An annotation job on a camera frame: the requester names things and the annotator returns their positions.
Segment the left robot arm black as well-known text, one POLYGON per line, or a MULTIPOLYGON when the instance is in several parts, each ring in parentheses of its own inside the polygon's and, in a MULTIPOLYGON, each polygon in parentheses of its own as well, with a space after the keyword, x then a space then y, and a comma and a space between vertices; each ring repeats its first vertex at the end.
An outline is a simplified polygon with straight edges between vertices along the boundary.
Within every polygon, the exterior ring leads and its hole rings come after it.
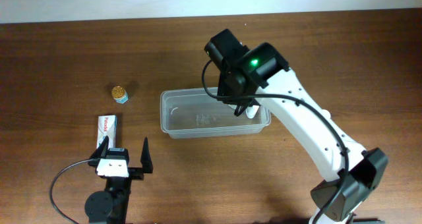
POLYGON ((141 167, 129 167, 129 151, 110 148, 109 138, 90 156, 89 166, 105 180, 105 188, 92 193, 86 200, 84 210, 89 223, 125 224, 131 184, 142 181, 145 174, 153 173, 148 139, 145 138, 140 156, 141 167))

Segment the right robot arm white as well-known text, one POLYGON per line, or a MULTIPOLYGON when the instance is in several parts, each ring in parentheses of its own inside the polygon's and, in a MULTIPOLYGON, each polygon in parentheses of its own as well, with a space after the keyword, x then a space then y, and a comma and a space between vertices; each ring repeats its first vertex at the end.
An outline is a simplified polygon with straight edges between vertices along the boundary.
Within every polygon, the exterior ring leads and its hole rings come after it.
POLYGON ((365 149, 336 125, 271 44, 249 49, 225 29, 204 50, 220 72, 218 91, 210 97, 237 117, 268 109, 316 165, 323 180, 311 190, 317 210, 310 223, 353 223, 355 210, 379 186, 388 156, 380 148, 365 149))

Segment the white lotion bottle clear cap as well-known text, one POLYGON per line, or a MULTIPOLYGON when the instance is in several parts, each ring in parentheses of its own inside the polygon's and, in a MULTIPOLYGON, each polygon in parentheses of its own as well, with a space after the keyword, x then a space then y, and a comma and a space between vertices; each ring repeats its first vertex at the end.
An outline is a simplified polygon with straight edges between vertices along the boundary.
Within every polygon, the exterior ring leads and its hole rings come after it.
POLYGON ((246 109, 246 115, 249 119, 253 119, 257 114, 258 110, 260 109, 259 105, 253 105, 246 109))

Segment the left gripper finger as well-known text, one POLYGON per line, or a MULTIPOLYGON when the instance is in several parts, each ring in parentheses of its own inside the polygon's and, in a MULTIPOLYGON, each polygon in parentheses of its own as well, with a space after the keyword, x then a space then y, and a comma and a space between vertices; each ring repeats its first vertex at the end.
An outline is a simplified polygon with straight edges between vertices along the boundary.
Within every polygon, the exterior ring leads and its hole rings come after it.
POLYGON ((142 153, 140 157, 140 162, 142 164, 142 172, 152 174, 154 170, 154 166, 152 163, 152 158, 150 155, 149 145, 148 145, 148 138, 144 138, 144 142, 142 145, 142 153))
POLYGON ((99 145, 98 148, 94 151, 94 153, 90 156, 90 159, 101 159, 107 152, 109 145, 109 137, 105 136, 102 140, 102 143, 99 145))

